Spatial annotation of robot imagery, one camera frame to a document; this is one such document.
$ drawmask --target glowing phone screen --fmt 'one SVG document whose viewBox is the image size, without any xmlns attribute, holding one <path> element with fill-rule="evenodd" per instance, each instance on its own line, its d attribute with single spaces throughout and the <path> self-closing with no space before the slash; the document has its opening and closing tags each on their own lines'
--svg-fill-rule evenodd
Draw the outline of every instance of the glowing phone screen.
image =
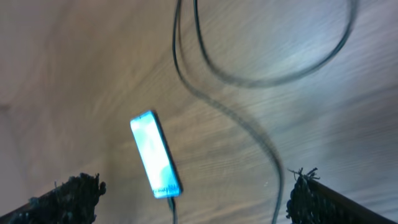
<svg viewBox="0 0 398 224">
<path fill-rule="evenodd" d="M 132 119 L 130 126 L 155 198 L 180 195 L 180 186 L 154 113 L 143 113 Z"/>
</svg>

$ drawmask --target wooden table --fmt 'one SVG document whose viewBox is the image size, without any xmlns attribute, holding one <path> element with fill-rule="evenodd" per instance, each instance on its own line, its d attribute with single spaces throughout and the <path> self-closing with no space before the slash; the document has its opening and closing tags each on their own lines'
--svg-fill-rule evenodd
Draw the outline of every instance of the wooden table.
<svg viewBox="0 0 398 224">
<path fill-rule="evenodd" d="M 246 78 L 310 65 L 338 42 L 345 0 L 200 0 L 211 58 Z M 151 192 L 129 127 L 160 117 L 184 193 L 180 223 L 269 223 L 277 176 L 231 120 L 184 89 L 171 52 L 174 0 L 0 3 L 0 96 L 16 139 L 26 195 L 80 172 L 108 191 L 96 223 L 171 223 Z M 361 0 L 354 31 L 320 71 L 276 88 L 218 81 L 206 67 L 182 4 L 184 74 L 266 130 L 285 168 L 319 168 L 320 182 L 398 221 L 398 1 Z M 294 178 L 286 173 L 284 205 Z M 285 207 L 279 223 L 289 223 Z"/>
</svg>

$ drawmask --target smartphone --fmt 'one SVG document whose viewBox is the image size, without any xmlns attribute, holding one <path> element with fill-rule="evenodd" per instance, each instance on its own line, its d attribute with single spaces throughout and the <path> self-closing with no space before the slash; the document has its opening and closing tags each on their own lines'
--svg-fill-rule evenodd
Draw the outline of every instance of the smartphone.
<svg viewBox="0 0 398 224">
<path fill-rule="evenodd" d="M 156 113 L 146 111 L 130 126 L 155 198 L 180 195 L 181 184 Z"/>
</svg>

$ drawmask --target blurry object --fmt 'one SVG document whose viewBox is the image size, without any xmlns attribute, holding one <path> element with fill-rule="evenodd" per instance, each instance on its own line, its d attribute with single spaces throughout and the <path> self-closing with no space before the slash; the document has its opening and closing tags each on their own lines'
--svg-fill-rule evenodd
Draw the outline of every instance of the blurry object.
<svg viewBox="0 0 398 224">
<path fill-rule="evenodd" d="M 95 205 L 106 192 L 99 176 L 70 177 L 67 183 L 0 217 L 0 224 L 93 223 Z"/>
<path fill-rule="evenodd" d="M 130 126 L 154 197 L 179 196 L 181 183 L 156 112 L 140 114 Z"/>
<path fill-rule="evenodd" d="M 292 223 L 395 223 L 315 181 L 319 179 L 315 177 L 316 170 L 314 168 L 305 175 L 302 168 L 298 172 L 290 170 L 295 178 L 298 175 L 287 202 L 286 217 L 291 218 Z"/>
</svg>

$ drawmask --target wood grain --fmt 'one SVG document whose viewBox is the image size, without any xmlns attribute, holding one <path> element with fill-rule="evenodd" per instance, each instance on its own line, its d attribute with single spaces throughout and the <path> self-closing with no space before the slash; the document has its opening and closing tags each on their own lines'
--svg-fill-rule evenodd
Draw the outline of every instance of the wood grain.
<svg viewBox="0 0 398 224">
<path fill-rule="evenodd" d="M 183 1 L 183 71 L 264 128 L 286 168 L 318 167 L 321 183 L 398 221 L 397 7 L 395 0 L 362 0 L 352 36 L 328 65 L 288 85 L 247 90 L 210 73 L 192 2 Z M 247 133 L 179 82 L 171 53 L 174 9 L 172 0 L 40 5 L 47 16 L 26 31 L 37 37 L 35 53 L 10 50 L 26 57 L 7 67 L 22 81 L 2 89 L 13 92 L 4 102 L 26 195 L 41 195 L 70 175 L 99 172 L 108 191 L 96 223 L 170 223 L 129 129 L 132 117 L 152 108 L 185 189 L 177 199 L 180 223 L 270 222 L 275 170 Z M 199 11 L 211 58 L 247 78 L 277 77 L 316 61 L 336 45 L 347 15 L 345 0 L 201 0 Z M 29 17 L 22 15 L 7 24 L 23 29 Z M 284 203 L 293 183 L 287 174 Z M 279 223 L 289 223 L 284 210 Z"/>
</svg>

